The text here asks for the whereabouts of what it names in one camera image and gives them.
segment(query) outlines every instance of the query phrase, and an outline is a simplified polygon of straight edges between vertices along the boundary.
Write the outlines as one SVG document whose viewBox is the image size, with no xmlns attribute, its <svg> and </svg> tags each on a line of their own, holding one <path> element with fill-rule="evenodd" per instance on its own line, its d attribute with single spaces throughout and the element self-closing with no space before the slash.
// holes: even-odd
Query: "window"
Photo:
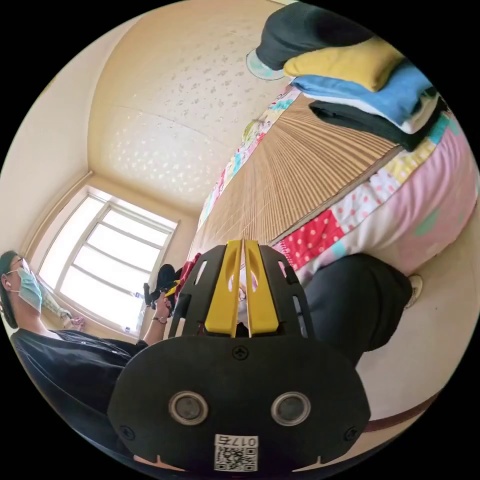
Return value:
<svg viewBox="0 0 480 480">
<path fill-rule="evenodd" d="M 38 274 L 78 310 L 108 326 L 139 332 L 143 285 L 156 277 L 176 226 L 109 195 L 90 193 L 53 240 Z"/>
</svg>

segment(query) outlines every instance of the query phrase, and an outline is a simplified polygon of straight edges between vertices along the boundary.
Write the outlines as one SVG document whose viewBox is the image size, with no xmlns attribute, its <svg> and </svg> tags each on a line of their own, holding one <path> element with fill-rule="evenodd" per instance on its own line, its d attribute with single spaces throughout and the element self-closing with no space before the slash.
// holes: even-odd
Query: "woven mat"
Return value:
<svg viewBox="0 0 480 480">
<path fill-rule="evenodd" d="M 193 255 L 230 240 L 279 241 L 401 150 L 319 120 L 311 101 L 300 95 L 271 127 L 196 233 Z"/>
</svg>

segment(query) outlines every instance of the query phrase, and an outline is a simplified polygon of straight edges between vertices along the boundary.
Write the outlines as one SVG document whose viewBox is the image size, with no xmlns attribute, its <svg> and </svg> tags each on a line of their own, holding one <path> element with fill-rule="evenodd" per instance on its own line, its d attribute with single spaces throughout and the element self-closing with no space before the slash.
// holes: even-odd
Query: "window frame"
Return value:
<svg viewBox="0 0 480 480">
<path fill-rule="evenodd" d="M 61 270 L 61 273 L 56 281 L 56 284 L 55 286 L 53 285 L 48 285 L 44 280 L 43 278 L 41 277 L 40 275 L 40 271 L 42 269 L 42 266 L 47 258 L 47 255 L 49 254 L 54 242 L 56 241 L 58 235 L 60 234 L 60 232 L 65 228 L 65 226 L 67 225 L 67 223 L 69 222 L 69 220 L 71 219 L 71 217 L 73 216 L 73 214 L 77 211 L 78 208 L 80 208 L 80 206 L 88 199 L 88 198 L 92 198 L 94 200 L 97 200 L 99 202 L 102 202 L 103 203 L 103 206 L 101 207 L 101 209 L 98 211 L 98 213 L 92 218 L 92 220 L 90 221 L 90 223 L 88 224 L 88 226 L 86 227 L 86 229 L 83 231 L 83 233 L 80 235 L 80 237 L 78 238 L 77 242 L 75 243 L 75 246 L 73 247 L 73 249 L 71 250 L 70 254 L 68 255 L 68 258 L 65 262 L 65 264 L 63 265 L 62 267 L 62 270 Z M 114 290 L 117 290 L 119 292 L 122 292 L 122 293 L 125 293 L 125 294 L 128 294 L 128 295 L 132 295 L 132 294 L 135 294 L 135 292 L 130 292 L 129 290 L 126 290 L 125 288 L 122 288 L 120 286 L 117 286 L 117 285 L 114 285 L 110 282 L 108 282 L 107 280 L 104 280 L 102 278 L 99 278 L 97 277 L 96 275 L 86 271 L 85 269 L 77 266 L 77 265 L 74 265 L 75 263 L 75 260 L 77 258 L 77 255 L 79 254 L 80 250 L 82 247 L 87 247 L 89 249 L 92 249 L 102 255 L 104 255 L 105 257 L 107 258 L 110 258 L 112 260 L 115 260 L 116 262 L 119 262 L 123 265 L 126 265 L 128 267 L 131 267 L 131 268 L 134 268 L 140 272 L 143 272 L 143 273 L 146 273 L 146 274 L 149 274 L 149 278 L 148 278 L 148 284 L 150 285 L 150 288 L 152 288 L 153 284 L 156 283 L 156 279 L 157 279 L 157 272 L 160 268 L 160 266 L 162 265 L 163 263 L 163 259 L 165 257 L 165 253 L 169 247 L 169 244 L 172 240 L 172 237 L 174 235 L 174 233 L 176 232 L 177 228 L 178 228 L 178 225 L 179 225 L 179 222 L 176 221 L 174 222 L 176 224 L 175 228 L 173 227 L 170 227 L 170 226 L 167 226 L 167 225 L 163 225 L 163 224 L 160 224 L 159 222 L 155 222 L 153 221 L 152 219 L 150 218 L 147 218 L 147 217 L 144 217 L 142 215 L 140 215 L 139 213 L 136 213 L 134 211 L 130 211 L 128 210 L 128 208 L 122 206 L 122 205 L 119 205 L 117 203 L 115 203 L 115 198 L 114 197 L 110 197 L 109 200 L 105 200 L 104 198 L 101 198 L 100 196 L 96 195 L 94 192 L 88 190 L 86 193 L 85 193 L 85 196 L 84 198 L 78 203 L 78 205 L 76 205 L 76 207 L 72 210 L 72 212 L 68 215 L 68 217 L 65 219 L 65 221 L 62 223 L 61 227 L 57 230 L 57 232 L 55 233 L 53 239 L 51 240 L 51 242 L 49 243 L 49 246 L 48 248 L 46 249 L 46 251 L 44 252 L 42 258 L 41 258 L 41 262 L 39 263 L 38 265 L 38 269 L 37 269 L 37 272 L 38 272 L 38 276 L 40 277 L 40 279 L 42 280 L 44 286 L 47 288 L 47 290 L 56 298 L 58 298 L 59 300 L 61 300 L 64 304 L 70 307 L 72 307 L 73 309 L 75 309 L 77 312 L 79 312 L 80 314 L 84 315 L 85 317 L 87 317 L 87 319 L 91 319 L 93 320 L 94 322 L 100 324 L 101 326 L 104 326 L 104 327 L 107 327 L 109 329 L 112 329 L 116 332 L 120 332 L 124 335 L 129 335 L 131 337 L 134 337 L 135 339 L 138 339 L 139 335 L 140 335 L 140 331 L 141 331 L 141 328 L 142 328 L 142 323 L 145 319 L 145 315 L 143 316 L 143 318 L 137 322 L 136 324 L 136 329 L 135 330 L 126 330 L 121 324 L 119 323 L 116 323 L 114 321 L 111 321 L 111 320 L 108 320 L 100 315 L 98 315 L 97 313 L 94 313 L 93 311 L 89 310 L 88 308 L 84 307 L 83 305 L 77 303 L 76 301 L 74 301 L 73 299 L 71 299 L 70 297 L 68 297 L 67 295 L 65 295 L 64 293 L 61 292 L 61 288 L 62 288 L 62 285 L 65 281 L 65 278 L 67 276 L 67 273 L 70 269 L 70 267 L 72 268 L 75 268 L 77 269 L 79 272 L 89 276 L 90 278 L 98 281 L 98 282 L 101 282 L 102 284 L 110 287 L 110 288 L 113 288 Z M 105 216 L 109 213 L 109 212 L 116 212 L 130 220 L 133 220 L 135 222 L 138 222 L 139 224 L 142 224 L 146 227 L 150 227 L 150 228 L 153 228 L 159 232 L 162 232 L 164 234 L 167 235 L 166 239 L 165 239 L 165 242 L 163 243 L 163 245 L 157 245 L 155 243 L 152 243 L 148 240 L 145 240 L 141 237 L 137 237 L 135 236 L 134 234 L 131 234 L 131 233 L 128 233 L 126 231 L 123 231 L 121 230 L 120 228 L 117 228 L 109 223 L 106 223 L 104 222 L 104 218 Z M 98 225 L 104 225 L 105 227 L 121 234 L 121 235 L 124 235 L 128 238 L 131 238 L 133 240 L 137 240 L 145 245 L 149 245 L 155 249 L 158 249 L 159 250 L 159 254 L 156 258 L 156 261 L 153 265 L 153 268 L 152 268 L 152 271 L 151 272 L 148 272 L 148 270 L 145 270 L 141 267 L 138 267 L 138 266 L 135 266 L 135 265 L 132 265 L 126 261 L 123 261 L 119 258 L 116 258 L 114 257 L 113 255 L 109 255 L 107 252 L 104 252 L 96 247 L 94 247 L 93 245 L 90 245 L 88 244 L 88 240 L 89 238 L 91 237 L 91 235 L 94 233 L 94 231 L 96 230 L 96 228 L 98 227 Z M 140 315 L 141 311 L 145 311 L 145 299 L 143 299 L 143 305 L 142 305 L 142 308 L 140 309 L 140 311 L 138 312 L 138 314 Z"/>
</svg>

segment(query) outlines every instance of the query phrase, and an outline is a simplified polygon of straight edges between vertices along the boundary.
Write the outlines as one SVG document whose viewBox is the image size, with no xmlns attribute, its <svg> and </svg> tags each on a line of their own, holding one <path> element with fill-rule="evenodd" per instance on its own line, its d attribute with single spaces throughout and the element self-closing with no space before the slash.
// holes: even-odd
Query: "stack of folded clothes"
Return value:
<svg viewBox="0 0 480 480">
<path fill-rule="evenodd" d="M 431 82 L 380 38 L 291 58 L 286 75 L 315 101 L 321 120 L 369 132 L 413 151 L 446 105 Z"/>
<path fill-rule="evenodd" d="M 285 63 L 306 52 L 347 47 L 373 33 L 332 11 L 301 1 L 272 13 L 265 22 L 260 45 L 246 58 L 248 69 L 264 80 L 284 76 Z"/>
</svg>

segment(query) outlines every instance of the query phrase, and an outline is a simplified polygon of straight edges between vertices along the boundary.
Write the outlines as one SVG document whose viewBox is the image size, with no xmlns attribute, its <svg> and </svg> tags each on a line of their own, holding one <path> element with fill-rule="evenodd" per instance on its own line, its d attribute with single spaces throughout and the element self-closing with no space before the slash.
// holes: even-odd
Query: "face mask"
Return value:
<svg viewBox="0 0 480 480">
<path fill-rule="evenodd" d="M 23 268 L 17 270 L 20 277 L 20 290 L 10 290 L 18 293 L 18 296 L 38 313 L 42 312 L 42 292 L 35 275 Z"/>
</svg>

